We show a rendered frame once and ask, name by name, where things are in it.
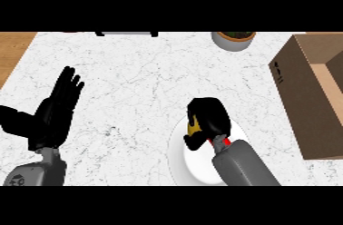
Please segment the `brown cardboard box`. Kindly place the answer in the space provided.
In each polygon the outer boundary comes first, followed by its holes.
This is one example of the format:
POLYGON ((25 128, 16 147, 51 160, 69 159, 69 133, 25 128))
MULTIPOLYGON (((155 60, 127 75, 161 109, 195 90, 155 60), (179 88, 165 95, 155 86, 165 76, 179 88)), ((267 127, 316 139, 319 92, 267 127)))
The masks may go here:
POLYGON ((343 34, 295 34, 269 63, 306 160, 343 159, 343 34))

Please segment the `white plate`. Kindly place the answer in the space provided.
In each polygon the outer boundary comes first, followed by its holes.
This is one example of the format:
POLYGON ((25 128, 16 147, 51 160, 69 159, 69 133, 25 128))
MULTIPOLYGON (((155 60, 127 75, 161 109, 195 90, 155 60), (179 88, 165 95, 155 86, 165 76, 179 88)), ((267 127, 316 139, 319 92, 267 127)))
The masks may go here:
POLYGON ((205 142, 196 151, 190 151, 183 141, 186 131, 187 117, 183 117, 168 139, 167 160, 173 181, 179 186, 224 186, 211 163, 213 146, 205 142))

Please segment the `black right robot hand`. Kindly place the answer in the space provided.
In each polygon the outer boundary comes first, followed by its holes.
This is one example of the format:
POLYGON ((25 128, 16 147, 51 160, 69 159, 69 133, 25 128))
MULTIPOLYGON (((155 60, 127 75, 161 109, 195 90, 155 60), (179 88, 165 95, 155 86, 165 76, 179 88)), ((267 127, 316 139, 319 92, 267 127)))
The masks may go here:
POLYGON ((190 151, 196 151, 205 141, 213 141, 217 135, 230 136, 230 118, 217 98, 192 99, 187 104, 187 125, 193 125, 193 122, 198 122, 201 132, 183 136, 190 151))

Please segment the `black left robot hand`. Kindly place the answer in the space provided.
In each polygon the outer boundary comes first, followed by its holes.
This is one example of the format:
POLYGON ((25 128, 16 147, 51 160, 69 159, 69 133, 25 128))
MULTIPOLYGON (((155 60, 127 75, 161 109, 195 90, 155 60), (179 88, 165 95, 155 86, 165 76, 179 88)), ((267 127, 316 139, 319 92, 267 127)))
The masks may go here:
POLYGON ((34 115, 0 105, 0 127, 6 133, 28 139, 29 151, 57 149, 63 144, 82 86, 75 69, 66 66, 34 115))

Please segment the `grey appliance with black feet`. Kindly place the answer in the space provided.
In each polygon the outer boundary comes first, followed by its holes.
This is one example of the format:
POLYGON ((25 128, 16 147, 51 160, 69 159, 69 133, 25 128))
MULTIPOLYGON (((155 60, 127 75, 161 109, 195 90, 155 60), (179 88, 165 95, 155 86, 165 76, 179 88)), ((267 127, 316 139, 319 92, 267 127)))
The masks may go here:
POLYGON ((106 34, 127 34, 127 35, 149 35, 158 37, 158 32, 94 32, 96 36, 105 36, 106 34))

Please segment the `white potted plant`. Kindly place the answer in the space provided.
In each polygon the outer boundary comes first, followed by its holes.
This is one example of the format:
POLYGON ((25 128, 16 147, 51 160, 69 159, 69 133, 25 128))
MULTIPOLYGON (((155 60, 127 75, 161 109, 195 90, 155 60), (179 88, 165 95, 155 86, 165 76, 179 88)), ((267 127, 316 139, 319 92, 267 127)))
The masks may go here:
POLYGON ((213 32, 211 40, 224 51, 239 52, 248 48, 254 35, 255 33, 251 33, 251 35, 245 38, 233 38, 221 32, 213 32))

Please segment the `yellow lemon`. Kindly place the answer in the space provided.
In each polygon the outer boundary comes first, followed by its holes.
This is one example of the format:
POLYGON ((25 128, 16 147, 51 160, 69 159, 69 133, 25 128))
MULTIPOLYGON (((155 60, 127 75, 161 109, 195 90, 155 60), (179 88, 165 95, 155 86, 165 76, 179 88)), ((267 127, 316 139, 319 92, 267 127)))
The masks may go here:
POLYGON ((195 132, 201 132, 198 122, 193 122, 193 125, 187 125, 187 135, 192 136, 195 132))

